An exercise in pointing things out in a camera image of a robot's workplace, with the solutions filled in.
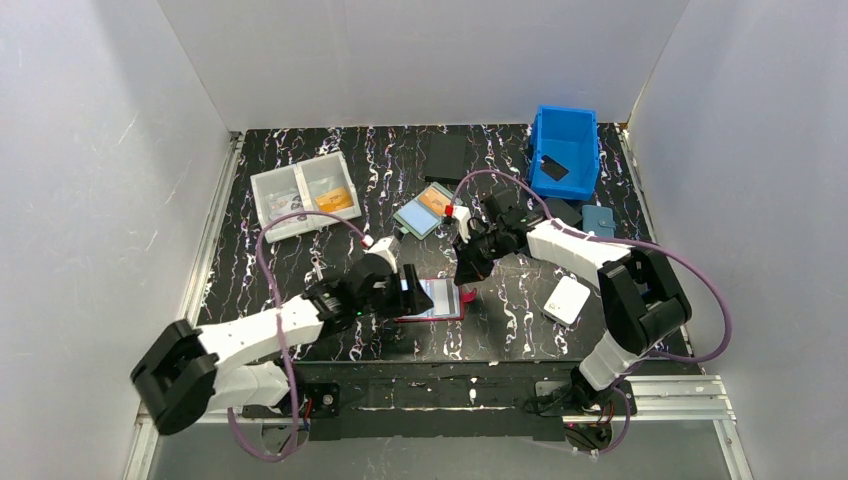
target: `black card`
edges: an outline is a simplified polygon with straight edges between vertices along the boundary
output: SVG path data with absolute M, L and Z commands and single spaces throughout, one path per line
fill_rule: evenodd
M 424 180 L 443 185 L 456 185 L 465 176 L 465 147 L 468 139 L 462 135 L 436 133 L 430 139 Z
M 547 155 L 542 155 L 541 169 L 557 182 L 560 181 L 562 177 L 568 175 L 567 168 L 563 167 L 559 164 L 559 162 Z

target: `white device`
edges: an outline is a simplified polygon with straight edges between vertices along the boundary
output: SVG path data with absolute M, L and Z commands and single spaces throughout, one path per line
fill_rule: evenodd
M 545 302 L 545 313 L 562 325 L 571 325 L 583 310 L 589 293 L 589 288 L 577 280 L 569 276 L 562 277 Z

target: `blue small box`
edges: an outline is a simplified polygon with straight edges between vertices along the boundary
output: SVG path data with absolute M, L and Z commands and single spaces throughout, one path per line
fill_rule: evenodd
M 594 111 L 540 106 L 529 146 L 527 180 L 536 193 L 566 200 L 592 197 L 601 165 Z

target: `gray floor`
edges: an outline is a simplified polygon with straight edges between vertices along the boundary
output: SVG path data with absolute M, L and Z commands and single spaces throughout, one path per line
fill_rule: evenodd
M 260 428 L 244 426 L 257 445 Z M 546 445 L 553 444 L 522 438 L 368 438 L 313 442 L 290 460 L 266 464 L 245 454 L 226 424 L 197 424 L 160 438 L 148 478 L 730 478 L 711 421 L 633 422 L 618 450 L 598 459 L 560 451 L 564 444 Z

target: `orange item in box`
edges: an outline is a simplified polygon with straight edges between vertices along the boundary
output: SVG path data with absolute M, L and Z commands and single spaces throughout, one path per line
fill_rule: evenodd
M 315 204 L 322 212 L 332 213 L 353 206 L 353 199 L 346 187 L 339 187 L 315 197 Z

